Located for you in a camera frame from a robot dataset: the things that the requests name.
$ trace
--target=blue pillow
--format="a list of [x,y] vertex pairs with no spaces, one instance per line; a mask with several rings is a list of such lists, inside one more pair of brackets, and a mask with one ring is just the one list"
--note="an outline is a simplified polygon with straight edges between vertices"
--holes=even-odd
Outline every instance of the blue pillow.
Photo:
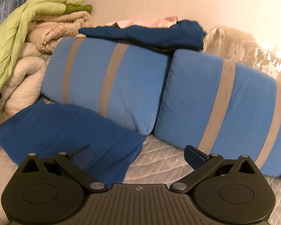
[[258,70],[177,50],[154,134],[226,159],[249,155],[265,175],[281,175],[281,84]]
[[54,50],[42,93],[148,135],[155,124],[170,59],[138,46],[67,37]]

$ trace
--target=pink cloth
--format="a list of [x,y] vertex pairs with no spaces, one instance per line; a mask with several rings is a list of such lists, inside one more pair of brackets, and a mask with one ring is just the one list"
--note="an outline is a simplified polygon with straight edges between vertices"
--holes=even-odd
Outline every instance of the pink cloth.
[[105,24],[106,26],[117,26],[121,29],[131,25],[138,25],[148,28],[169,28],[177,23],[177,16],[167,17],[165,19],[147,19],[147,20],[121,20]]

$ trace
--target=white wall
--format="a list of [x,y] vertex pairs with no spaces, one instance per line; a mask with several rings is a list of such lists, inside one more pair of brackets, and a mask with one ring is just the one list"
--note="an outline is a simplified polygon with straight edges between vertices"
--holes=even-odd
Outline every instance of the white wall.
[[208,31],[226,25],[281,47],[281,0],[85,0],[95,25],[129,18],[177,15]]

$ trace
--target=light green blanket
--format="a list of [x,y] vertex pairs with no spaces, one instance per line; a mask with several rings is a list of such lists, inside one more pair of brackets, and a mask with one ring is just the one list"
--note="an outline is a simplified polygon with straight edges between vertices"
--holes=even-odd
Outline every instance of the light green blanket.
[[0,89],[17,61],[28,32],[28,23],[36,14],[63,14],[66,4],[81,5],[84,0],[28,0],[0,25]]

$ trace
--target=white quilted mattress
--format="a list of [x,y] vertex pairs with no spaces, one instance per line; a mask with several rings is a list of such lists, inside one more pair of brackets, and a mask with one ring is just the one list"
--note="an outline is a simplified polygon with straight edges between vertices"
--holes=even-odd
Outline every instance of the white quilted mattress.
[[[17,165],[0,147],[0,200],[5,186],[16,169]],[[141,153],[128,169],[124,183],[165,183],[169,186],[191,171],[192,168],[185,162],[182,150],[149,135]],[[276,195],[276,206],[268,222],[271,225],[281,225],[281,178],[265,178]],[[0,225],[7,223],[8,219],[0,202]]]

